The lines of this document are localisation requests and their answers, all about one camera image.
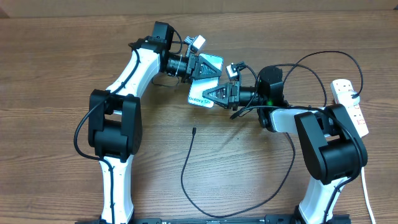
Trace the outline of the Samsung Galaxy smartphone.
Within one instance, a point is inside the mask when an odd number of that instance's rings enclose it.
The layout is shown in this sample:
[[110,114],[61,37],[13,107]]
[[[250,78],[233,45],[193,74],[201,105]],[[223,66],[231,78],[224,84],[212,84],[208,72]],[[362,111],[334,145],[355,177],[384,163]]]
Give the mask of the Samsung Galaxy smartphone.
[[204,90],[216,87],[218,85],[219,79],[220,77],[195,80],[193,73],[193,81],[191,82],[191,87],[188,94],[188,102],[190,104],[206,108],[213,107],[214,103],[202,97],[202,93]]

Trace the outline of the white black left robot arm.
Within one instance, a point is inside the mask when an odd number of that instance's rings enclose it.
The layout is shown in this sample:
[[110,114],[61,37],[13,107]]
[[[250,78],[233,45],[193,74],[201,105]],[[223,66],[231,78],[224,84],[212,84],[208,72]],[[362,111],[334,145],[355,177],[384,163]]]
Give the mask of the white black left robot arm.
[[187,82],[192,89],[202,83],[217,84],[223,58],[204,54],[205,39],[187,37],[185,55],[171,52],[177,31],[168,23],[155,22],[152,34],[129,46],[131,59],[119,78],[105,90],[90,95],[88,143],[103,175],[104,205],[99,223],[132,223],[132,163],[142,141],[141,97],[160,72]]

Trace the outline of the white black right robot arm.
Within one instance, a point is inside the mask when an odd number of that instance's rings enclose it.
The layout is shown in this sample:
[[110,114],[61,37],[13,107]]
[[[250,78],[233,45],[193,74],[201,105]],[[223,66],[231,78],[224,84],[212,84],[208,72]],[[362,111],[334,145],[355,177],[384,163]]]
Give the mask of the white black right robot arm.
[[303,200],[289,215],[290,223],[351,223],[334,215],[343,187],[356,179],[368,161],[366,148],[342,104],[324,108],[293,106],[284,98],[282,69],[264,67],[254,86],[242,86],[240,68],[227,67],[230,81],[203,92],[215,104],[234,110],[232,118],[256,110],[262,128],[296,134],[311,175]]

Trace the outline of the white charger plug adapter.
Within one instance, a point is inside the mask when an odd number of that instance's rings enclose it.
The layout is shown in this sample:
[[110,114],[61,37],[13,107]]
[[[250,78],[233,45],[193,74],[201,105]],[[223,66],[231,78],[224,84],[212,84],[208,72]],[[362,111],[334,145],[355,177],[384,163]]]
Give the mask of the white charger plug adapter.
[[337,94],[337,100],[339,104],[350,108],[359,105],[360,97],[355,91],[342,91]]

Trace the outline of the white power strip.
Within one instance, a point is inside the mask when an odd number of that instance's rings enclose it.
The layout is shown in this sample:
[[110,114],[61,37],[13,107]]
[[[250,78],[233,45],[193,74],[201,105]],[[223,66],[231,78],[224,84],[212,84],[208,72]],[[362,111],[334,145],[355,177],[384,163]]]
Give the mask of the white power strip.
[[331,82],[330,88],[335,103],[342,104],[346,108],[359,136],[367,135],[369,130],[359,105],[360,97],[353,98],[356,92],[352,83],[347,79],[337,79]]

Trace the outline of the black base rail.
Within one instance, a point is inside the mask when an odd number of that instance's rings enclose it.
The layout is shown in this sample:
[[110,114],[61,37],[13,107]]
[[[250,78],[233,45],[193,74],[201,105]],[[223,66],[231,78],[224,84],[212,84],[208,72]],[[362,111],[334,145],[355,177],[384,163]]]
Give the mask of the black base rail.
[[266,215],[257,218],[189,218],[162,220],[160,218],[140,218],[128,221],[128,224],[304,224],[294,215]]

